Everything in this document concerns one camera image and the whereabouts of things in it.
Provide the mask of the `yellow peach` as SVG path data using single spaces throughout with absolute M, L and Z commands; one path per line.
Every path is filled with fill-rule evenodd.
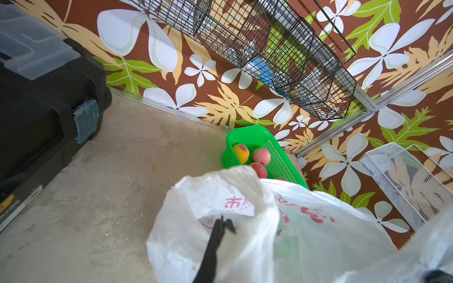
M 233 146 L 232 149 L 236 154 L 240 164 L 243 165 L 248 161 L 248 158 L 250 157 L 250 151 L 245 145 L 237 144 Z

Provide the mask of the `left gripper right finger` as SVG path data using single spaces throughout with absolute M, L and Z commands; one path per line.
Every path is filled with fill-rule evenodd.
M 433 270 L 425 275 L 424 283 L 453 283 L 453 276 L 441 270 Z

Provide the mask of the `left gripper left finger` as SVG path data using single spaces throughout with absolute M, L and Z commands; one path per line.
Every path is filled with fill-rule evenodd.
M 201 266 L 193 283 L 213 283 L 218 262 L 217 249 L 226 231 L 236 234 L 233 221 L 231 219 L 224 219 L 223 216 L 216 219 Z

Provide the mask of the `pink peach back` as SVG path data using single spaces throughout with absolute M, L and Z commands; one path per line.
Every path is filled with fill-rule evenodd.
M 260 163 L 263 166 L 267 166 L 271 161 L 271 154 L 268 149 L 260 147 L 253 152 L 252 160 L 255 163 Z

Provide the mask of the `white plastic bag red print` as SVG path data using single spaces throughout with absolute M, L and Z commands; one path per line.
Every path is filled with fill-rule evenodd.
M 231 219 L 213 283 L 424 283 L 453 275 L 453 210 L 402 248 L 382 216 L 328 193 L 260 179 L 248 166 L 186 176 L 167 192 L 146 241 L 160 283 L 193 283 L 216 219 Z

